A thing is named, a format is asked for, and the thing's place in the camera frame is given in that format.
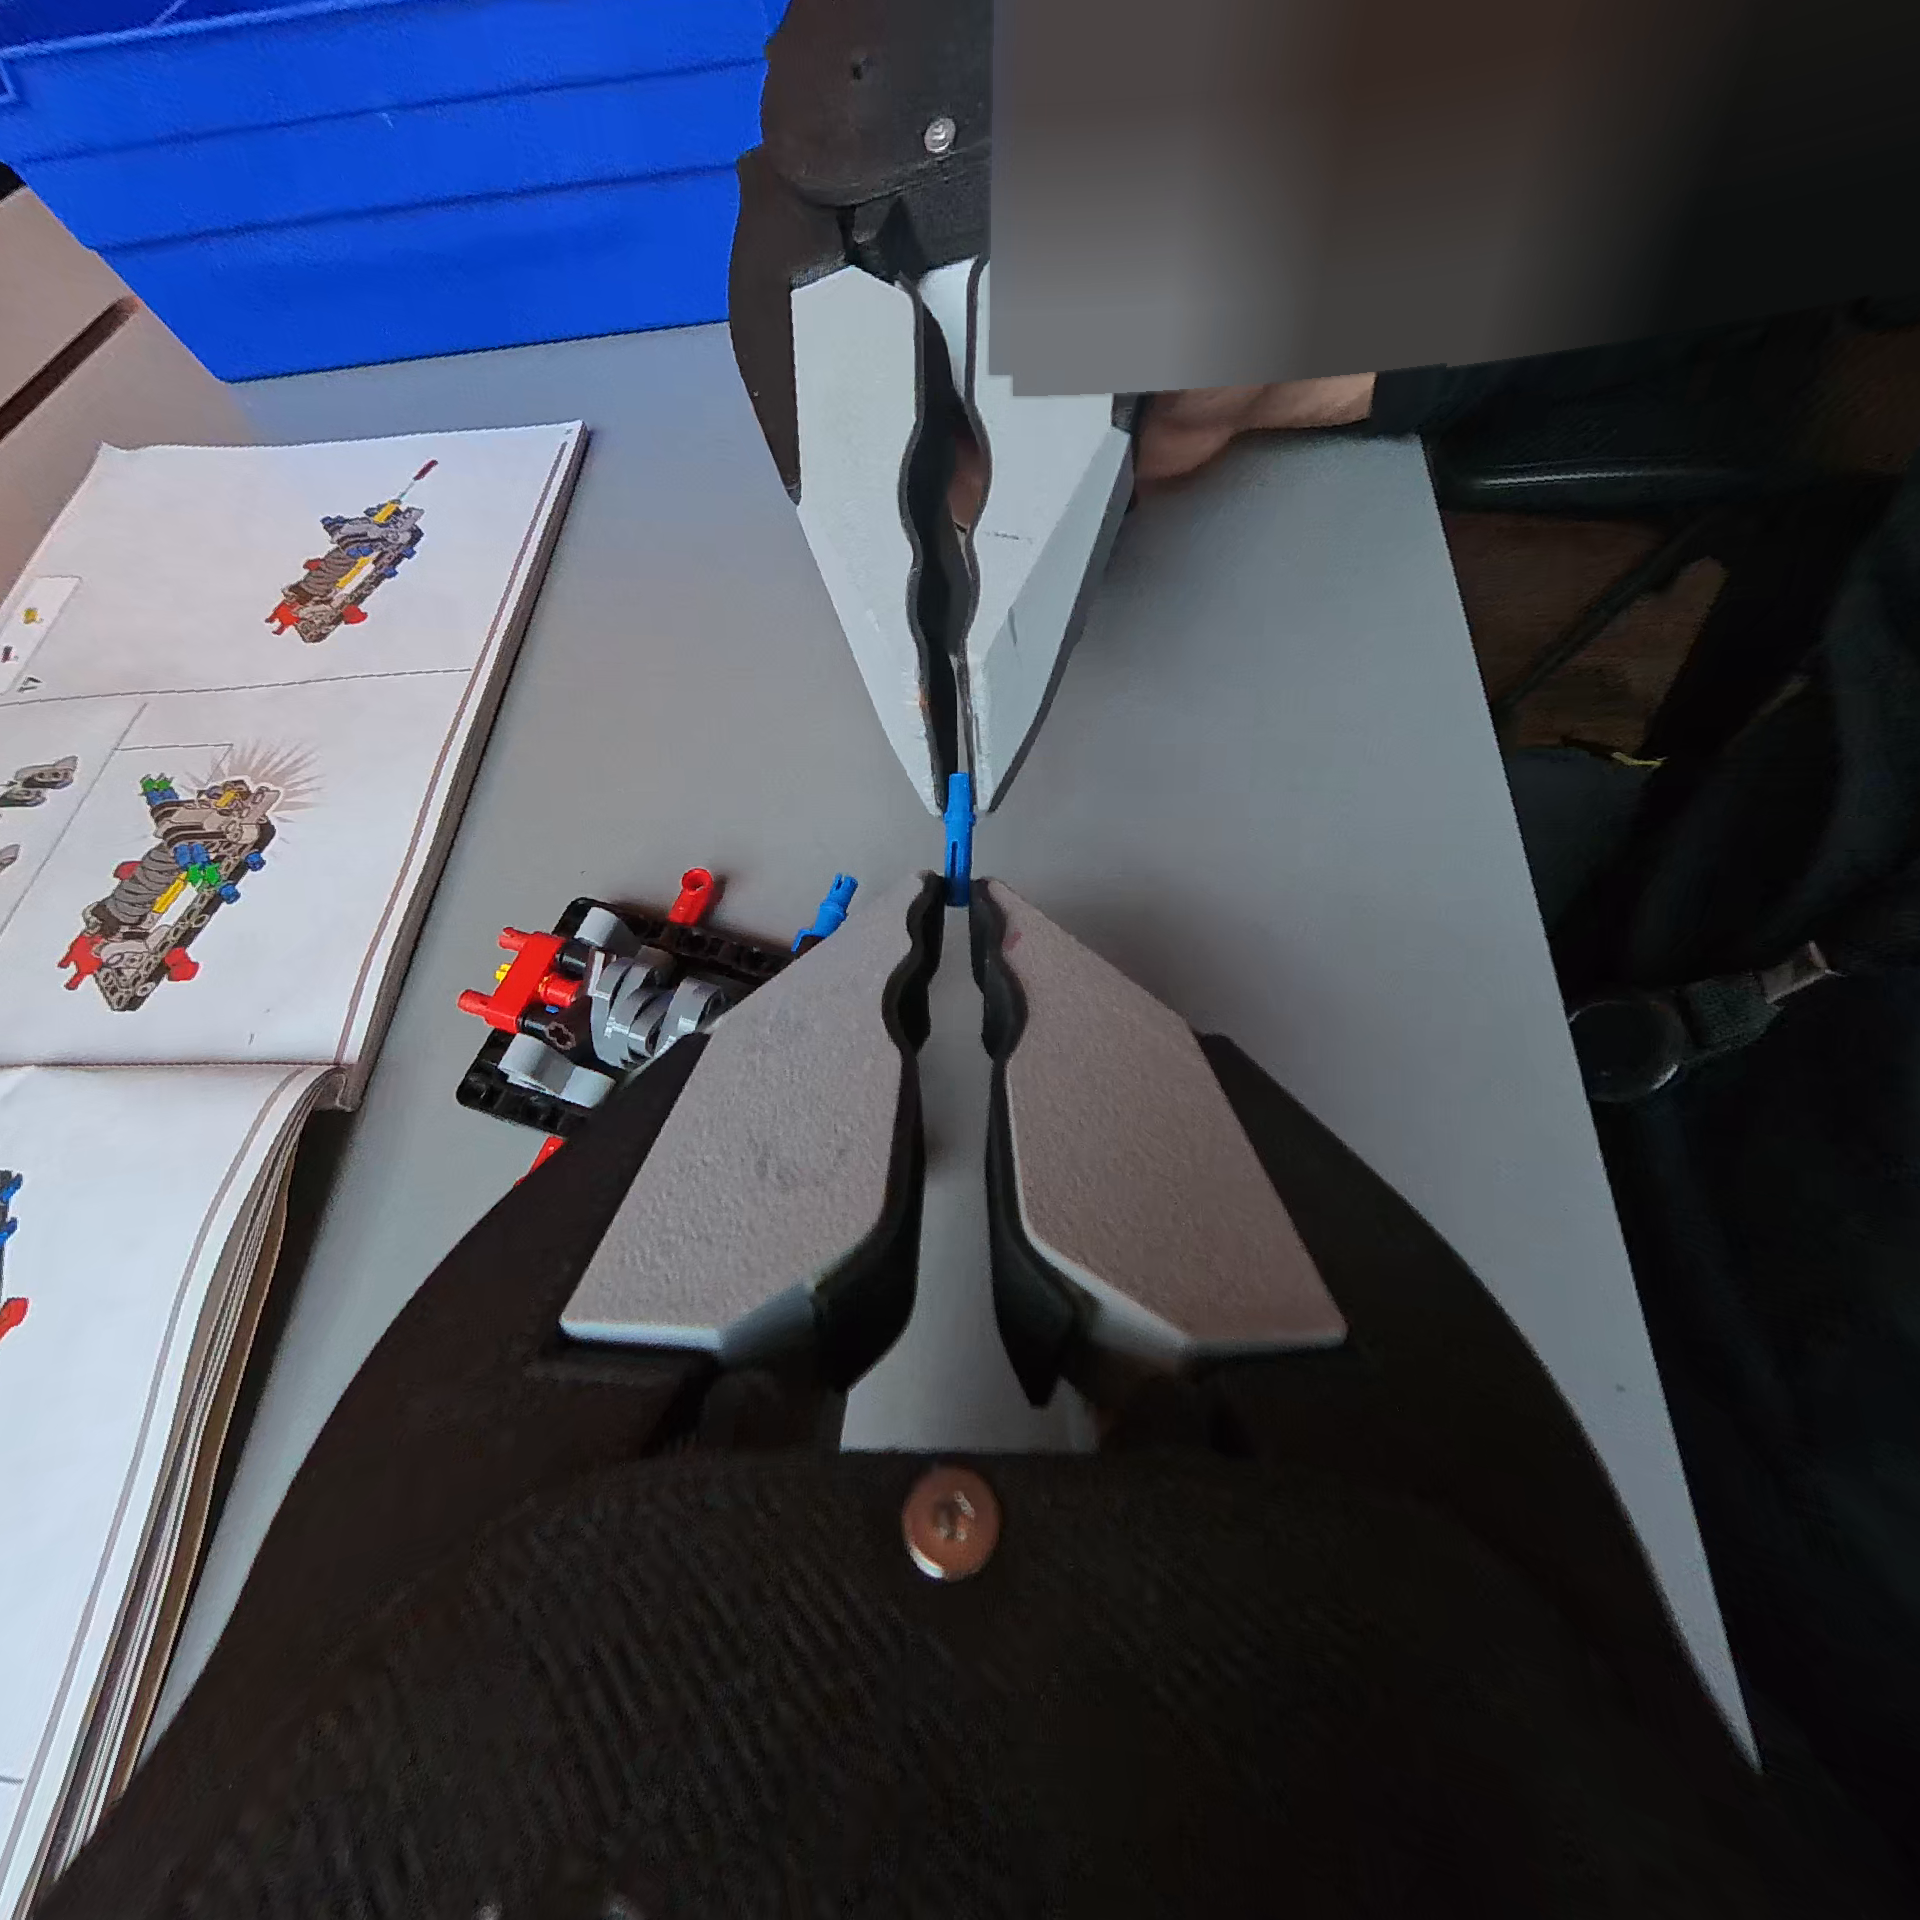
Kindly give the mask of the round black knob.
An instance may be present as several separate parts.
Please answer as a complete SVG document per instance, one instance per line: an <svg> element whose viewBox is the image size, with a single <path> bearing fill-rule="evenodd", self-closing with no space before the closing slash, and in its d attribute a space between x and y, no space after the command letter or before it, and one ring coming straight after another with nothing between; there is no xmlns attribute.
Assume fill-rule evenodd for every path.
<svg viewBox="0 0 1920 1920"><path fill-rule="evenodd" d="M1584 999L1568 1009L1568 1037L1592 1106L1626 1106L1662 1092L1696 1053L1690 1021L1668 992Z"/></svg>

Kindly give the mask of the open instruction booklet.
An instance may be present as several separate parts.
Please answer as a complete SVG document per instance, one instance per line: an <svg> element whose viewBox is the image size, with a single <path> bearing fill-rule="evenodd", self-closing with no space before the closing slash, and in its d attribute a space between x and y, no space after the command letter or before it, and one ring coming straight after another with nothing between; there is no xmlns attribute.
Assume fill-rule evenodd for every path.
<svg viewBox="0 0 1920 1920"><path fill-rule="evenodd" d="M588 442L106 446L7 591L5 1916L148 1736L301 1130L365 1092Z"/></svg>

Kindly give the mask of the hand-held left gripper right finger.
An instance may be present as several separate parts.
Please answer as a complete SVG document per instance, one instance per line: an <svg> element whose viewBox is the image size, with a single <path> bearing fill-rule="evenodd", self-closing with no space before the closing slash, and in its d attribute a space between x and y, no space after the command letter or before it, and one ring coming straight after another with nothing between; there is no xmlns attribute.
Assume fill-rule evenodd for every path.
<svg viewBox="0 0 1920 1920"><path fill-rule="evenodd" d="M1327 1353L1349 1321L1189 1021L999 880L971 892L1002 1344L1031 1404Z"/></svg>

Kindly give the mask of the person's right hand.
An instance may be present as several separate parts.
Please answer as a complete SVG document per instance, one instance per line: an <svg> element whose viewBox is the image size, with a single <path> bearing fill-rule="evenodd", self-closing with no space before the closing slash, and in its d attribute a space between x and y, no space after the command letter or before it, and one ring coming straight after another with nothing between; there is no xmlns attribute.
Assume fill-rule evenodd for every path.
<svg viewBox="0 0 1920 1920"><path fill-rule="evenodd" d="M1246 437L1358 424L1374 410L1376 378L1376 373L1323 375L1243 389L1155 393L1143 399L1136 423L1136 481L1178 481Z"/></svg>

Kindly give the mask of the lego engine frame assembly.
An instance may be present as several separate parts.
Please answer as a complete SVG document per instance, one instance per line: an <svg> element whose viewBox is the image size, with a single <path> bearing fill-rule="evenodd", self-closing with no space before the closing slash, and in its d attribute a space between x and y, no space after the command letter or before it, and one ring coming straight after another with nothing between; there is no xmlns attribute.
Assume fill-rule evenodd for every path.
<svg viewBox="0 0 1920 1920"><path fill-rule="evenodd" d="M718 925L722 893L722 876L687 868L667 908L578 896L551 928L503 928L491 983L459 994L487 1028L453 1092L459 1109L539 1135L547 1161L613 1092L834 934L858 877L832 876L786 943Z"/></svg>

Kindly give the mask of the blue plastic bin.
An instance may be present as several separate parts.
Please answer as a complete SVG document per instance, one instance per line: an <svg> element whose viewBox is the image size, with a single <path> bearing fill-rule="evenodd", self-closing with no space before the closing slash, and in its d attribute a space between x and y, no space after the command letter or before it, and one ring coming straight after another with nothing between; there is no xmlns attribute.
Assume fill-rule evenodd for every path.
<svg viewBox="0 0 1920 1920"><path fill-rule="evenodd" d="M3 153L222 378L719 321L780 2L5 2Z"/></svg>

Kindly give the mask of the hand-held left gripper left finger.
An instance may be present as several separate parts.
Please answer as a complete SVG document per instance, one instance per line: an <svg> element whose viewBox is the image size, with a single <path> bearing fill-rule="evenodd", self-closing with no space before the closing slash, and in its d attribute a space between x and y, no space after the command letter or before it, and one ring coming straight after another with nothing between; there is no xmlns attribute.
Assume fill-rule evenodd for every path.
<svg viewBox="0 0 1920 1920"><path fill-rule="evenodd" d="M916 873L698 1041L560 1313L566 1337L843 1391L916 1300L919 1048L943 880Z"/></svg>

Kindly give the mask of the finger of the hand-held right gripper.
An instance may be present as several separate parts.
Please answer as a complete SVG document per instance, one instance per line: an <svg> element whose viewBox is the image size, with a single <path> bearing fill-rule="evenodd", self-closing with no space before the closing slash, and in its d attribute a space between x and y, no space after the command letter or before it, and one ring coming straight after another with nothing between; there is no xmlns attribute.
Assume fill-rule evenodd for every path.
<svg viewBox="0 0 1920 1920"><path fill-rule="evenodd" d="M790 295L807 549L887 745L930 814L952 773L951 688L922 617L925 542L922 303L893 281L827 273Z"/></svg>
<svg viewBox="0 0 1920 1920"><path fill-rule="evenodd" d="M986 816L1031 752L1132 503L1139 398L1020 394L992 373L983 256L940 268L919 289L983 466L975 514L957 535L943 655L957 752Z"/></svg>

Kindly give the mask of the person's legs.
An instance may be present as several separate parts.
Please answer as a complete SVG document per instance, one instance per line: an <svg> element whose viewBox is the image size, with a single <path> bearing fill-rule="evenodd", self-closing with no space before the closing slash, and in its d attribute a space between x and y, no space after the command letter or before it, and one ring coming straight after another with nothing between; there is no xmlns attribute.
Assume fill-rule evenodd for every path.
<svg viewBox="0 0 1920 1920"><path fill-rule="evenodd" d="M1787 692L1703 757L1506 759L1566 1008L1835 978L1751 1047L1592 1106L1763 1750L1915 1916L1918 508L1862 536Z"/></svg>

